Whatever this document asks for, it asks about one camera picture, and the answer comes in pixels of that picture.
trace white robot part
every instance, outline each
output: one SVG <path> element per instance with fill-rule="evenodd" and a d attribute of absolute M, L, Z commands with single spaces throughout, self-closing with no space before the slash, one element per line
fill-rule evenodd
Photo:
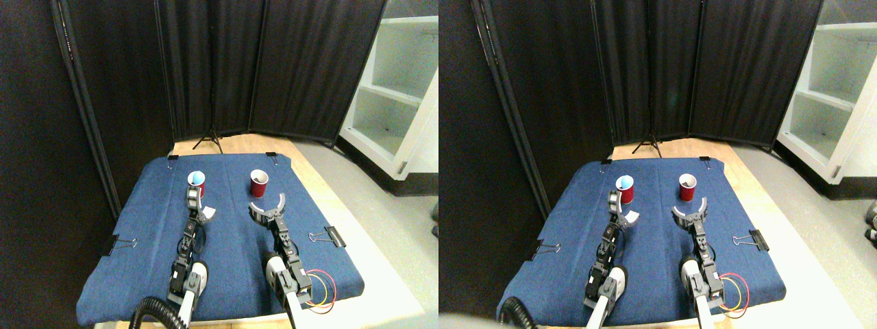
<path fill-rule="evenodd" d="M 682 285 L 685 287 L 685 291 L 690 292 L 694 288 L 691 287 L 691 279 L 696 275 L 701 275 L 701 271 L 697 266 L 697 261 L 695 259 L 689 259 L 682 263 L 680 279 L 682 279 Z M 712 322 L 712 315 L 709 313 L 709 303 L 706 295 L 695 297 L 695 308 L 697 322 L 700 324 L 701 328 L 715 329 L 716 325 Z"/>
<path fill-rule="evenodd" d="M 609 316 L 609 312 L 611 312 L 611 308 L 609 307 L 610 302 L 614 307 L 615 302 L 621 297 L 621 294 L 624 293 L 624 288 L 627 286 L 627 275 L 624 273 L 620 267 L 614 267 L 609 271 L 607 283 L 613 282 L 615 284 L 614 293 L 609 296 L 601 293 L 600 297 L 597 299 L 597 303 L 594 306 L 594 311 L 591 312 L 591 317 L 588 319 L 588 329 L 597 329 L 602 326 L 603 321 L 606 320 L 606 317 Z"/>
<path fill-rule="evenodd" d="M 286 265 L 283 264 L 283 258 L 280 256 L 271 257 L 265 265 L 265 280 L 268 281 L 272 291 L 275 289 L 275 275 L 285 269 Z"/>
<path fill-rule="evenodd" d="M 180 304 L 180 319 L 186 326 L 189 326 L 189 321 L 192 318 L 192 311 L 195 308 L 196 297 L 200 297 L 204 292 L 204 288 L 207 287 L 207 267 L 198 261 L 195 264 L 192 264 L 192 271 L 189 275 L 199 275 L 201 276 L 201 281 L 195 291 L 186 289 L 186 294 L 182 299 L 182 304 Z"/>
<path fill-rule="evenodd" d="M 627 286 L 627 277 L 624 274 L 624 271 L 620 267 L 614 267 L 609 271 L 609 277 L 615 279 L 617 282 L 616 296 L 621 297 L 621 294 L 624 294 L 624 287 Z"/>

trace white cabinet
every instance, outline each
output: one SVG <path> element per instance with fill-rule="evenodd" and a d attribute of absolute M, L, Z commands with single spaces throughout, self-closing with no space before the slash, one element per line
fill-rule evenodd
<path fill-rule="evenodd" d="M 340 137 L 397 181 L 438 173 L 438 16 L 381 21 Z"/>
<path fill-rule="evenodd" d="M 877 153 L 866 123 L 877 117 L 875 58 L 877 23 L 816 27 L 777 140 L 828 184 L 861 175 L 849 164 Z"/>

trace shelf board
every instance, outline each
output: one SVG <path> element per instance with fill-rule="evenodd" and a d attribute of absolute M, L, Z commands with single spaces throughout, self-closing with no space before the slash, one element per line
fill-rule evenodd
<path fill-rule="evenodd" d="M 380 95 L 386 98 L 393 99 L 397 102 L 408 104 L 414 107 L 419 107 L 420 103 L 424 100 L 418 97 L 414 97 L 408 94 L 404 94 L 392 89 L 383 88 L 381 86 L 375 86 L 371 84 L 361 84 L 360 89 L 371 92 L 376 95 Z"/>
<path fill-rule="evenodd" d="M 417 18 L 386 18 L 381 20 L 381 27 L 411 31 L 438 31 L 439 17 L 422 16 Z"/>
<path fill-rule="evenodd" d="M 877 42 L 877 22 L 819 25 L 816 32 L 862 42 Z"/>
<path fill-rule="evenodd" d="M 844 99 L 840 99 L 834 96 L 828 96 L 818 91 L 813 90 L 796 90 L 796 94 L 810 98 L 817 102 L 828 104 L 831 107 L 835 107 L 839 110 L 852 112 L 852 108 L 856 107 L 856 104 L 850 101 L 846 101 Z"/>

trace table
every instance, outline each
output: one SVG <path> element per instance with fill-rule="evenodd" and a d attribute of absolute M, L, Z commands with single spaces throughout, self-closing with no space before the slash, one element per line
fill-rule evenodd
<path fill-rule="evenodd" d="M 212 143 L 201 143 L 192 150 L 197 139 L 178 142 L 172 154 L 218 154 L 219 149 Z M 269 137 L 259 134 L 243 134 L 225 137 L 220 140 L 227 154 L 277 152 L 292 160 L 291 167 L 301 180 L 305 189 L 314 199 L 317 207 L 331 225 L 344 232 L 348 245 L 347 252 L 367 283 L 363 294 L 356 298 L 338 301 L 335 309 L 327 315 L 303 314 L 296 317 L 296 326 L 361 328 L 378 325 L 388 321 L 409 318 L 423 314 L 424 310 L 411 295 L 396 271 L 368 237 L 353 214 L 344 206 L 329 185 L 308 163 L 304 156 L 286 138 Z M 127 328 L 127 322 L 106 323 L 101 327 Z M 222 321 L 193 322 L 193 328 L 290 328 L 286 314 L 275 314 L 257 318 L 240 318 Z"/>
<path fill-rule="evenodd" d="M 657 158 L 653 147 L 637 144 L 615 148 L 612 159 Z M 752 307 L 741 319 L 714 316 L 717 328 L 860 328 L 850 306 L 807 245 L 761 187 L 749 168 L 727 143 L 704 139 L 677 139 L 659 144 L 666 158 L 710 156 L 724 162 L 724 174 L 737 193 L 749 219 L 767 241 L 774 266 L 786 284 L 785 299 Z M 641 328 L 697 328 L 695 318 Z"/>

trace paper cup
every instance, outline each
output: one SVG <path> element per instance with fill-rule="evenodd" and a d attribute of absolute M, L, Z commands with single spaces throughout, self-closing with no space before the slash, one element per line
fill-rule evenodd
<path fill-rule="evenodd" d="M 624 179 L 625 177 L 630 177 L 630 176 L 623 175 L 621 177 L 618 177 L 617 180 L 615 180 L 615 188 L 618 189 L 619 192 L 621 192 L 621 203 L 622 204 L 629 204 L 631 201 L 633 201 L 633 184 L 631 184 L 631 186 L 627 189 L 622 189 L 621 188 L 621 180 Z"/>
<path fill-rule="evenodd" d="M 262 197 L 265 195 L 265 188 L 268 185 L 268 174 L 264 171 L 255 169 L 250 172 L 250 194 L 254 197 Z"/>
<path fill-rule="evenodd" d="M 697 186 L 697 178 L 691 174 L 682 174 L 679 176 L 679 198 L 682 201 L 690 202 L 695 198 L 695 186 Z"/>
<path fill-rule="evenodd" d="M 204 184 L 207 182 L 207 176 L 206 175 L 204 176 L 203 182 L 201 182 L 198 185 L 195 185 L 195 183 L 193 182 L 193 178 L 195 177 L 195 173 L 201 173 L 201 175 L 204 175 L 204 173 L 202 173 L 200 171 L 193 171 L 193 172 L 189 173 L 189 179 L 188 179 L 189 185 L 197 186 L 197 187 L 201 188 L 201 197 L 204 197 Z"/>

